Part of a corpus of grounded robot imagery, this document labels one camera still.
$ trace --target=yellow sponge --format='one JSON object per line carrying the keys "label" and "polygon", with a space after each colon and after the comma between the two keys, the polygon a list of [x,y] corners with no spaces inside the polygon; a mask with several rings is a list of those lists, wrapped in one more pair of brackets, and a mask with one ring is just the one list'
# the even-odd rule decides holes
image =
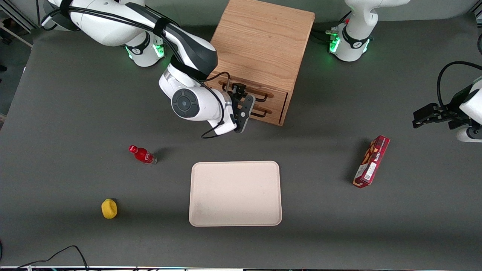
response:
{"label": "yellow sponge", "polygon": [[112,219],[117,215],[117,204],[112,199],[106,199],[102,205],[102,214],[107,219]]}

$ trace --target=drawer handle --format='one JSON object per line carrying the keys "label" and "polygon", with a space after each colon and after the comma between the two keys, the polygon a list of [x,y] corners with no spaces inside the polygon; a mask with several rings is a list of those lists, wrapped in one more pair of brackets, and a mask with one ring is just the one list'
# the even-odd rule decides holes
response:
{"label": "drawer handle", "polygon": [[262,98],[262,99],[258,99],[258,98],[256,98],[256,102],[258,102],[258,103],[263,103],[263,102],[266,102],[266,99],[267,99],[267,98],[268,98],[268,94],[265,94],[265,97],[264,97],[264,98]]}
{"label": "drawer handle", "polygon": [[[223,88],[223,90],[224,90],[224,91],[226,91],[226,92],[228,92],[228,93],[232,93],[232,91],[227,90],[227,88],[226,88],[226,83],[223,83],[222,88]],[[265,94],[265,97],[264,97],[264,98],[262,98],[262,99],[260,99],[260,98],[256,98],[256,97],[255,97],[255,98],[256,98],[256,102],[258,102],[258,103],[264,103],[264,102],[266,102],[266,99],[268,99],[268,98],[272,98],[272,96],[273,96],[273,95],[270,95],[270,94]]]}
{"label": "drawer handle", "polygon": [[263,115],[261,115],[261,114],[256,114],[256,113],[253,113],[253,112],[251,112],[251,115],[253,115],[253,116],[255,116],[255,117],[258,117],[258,118],[264,118],[267,113],[268,113],[268,111],[265,110],[265,113],[264,113]]}

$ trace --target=green indicator light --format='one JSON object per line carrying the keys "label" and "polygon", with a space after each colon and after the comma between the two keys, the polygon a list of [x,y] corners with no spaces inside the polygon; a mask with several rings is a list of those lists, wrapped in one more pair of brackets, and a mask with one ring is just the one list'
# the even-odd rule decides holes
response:
{"label": "green indicator light", "polygon": [[156,52],[156,54],[159,58],[164,56],[164,46],[153,44],[152,48],[154,48],[154,51]]}
{"label": "green indicator light", "polygon": [[129,49],[127,49],[127,46],[125,47],[125,50],[127,51],[127,53],[129,54],[129,58],[132,59],[132,55],[131,55],[131,52],[129,52]]}
{"label": "green indicator light", "polygon": [[366,49],[368,49],[368,44],[370,43],[370,39],[366,41],[365,49],[363,49],[363,52],[366,52]]}
{"label": "green indicator light", "polygon": [[335,53],[336,50],[338,49],[338,45],[340,44],[340,38],[339,37],[336,37],[335,40],[333,40],[330,44],[330,51],[332,53]]}

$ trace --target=wooden cabinet top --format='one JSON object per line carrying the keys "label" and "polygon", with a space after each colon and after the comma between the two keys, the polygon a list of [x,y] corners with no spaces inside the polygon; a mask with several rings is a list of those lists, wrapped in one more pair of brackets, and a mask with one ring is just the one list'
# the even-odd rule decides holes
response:
{"label": "wooden cabinet top", "polygon": [[295,86],[315,14],[256,0],[230,0],[211,43],[212,74],[227,71],[279,90]]}

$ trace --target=red snack box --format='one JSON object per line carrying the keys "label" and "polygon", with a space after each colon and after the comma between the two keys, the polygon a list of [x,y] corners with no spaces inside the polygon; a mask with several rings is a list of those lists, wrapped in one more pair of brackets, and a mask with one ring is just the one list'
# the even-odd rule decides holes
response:
{"label": "red snack box", "polygon": [[353,184],[359,188],[364,188],[372,184],[376,170],[382,161],[385,150],[387,149],[390,139],[383,135],[377,137],[370,143],[369,149],[365,153],[365,157],[357,174],[353,179]]}

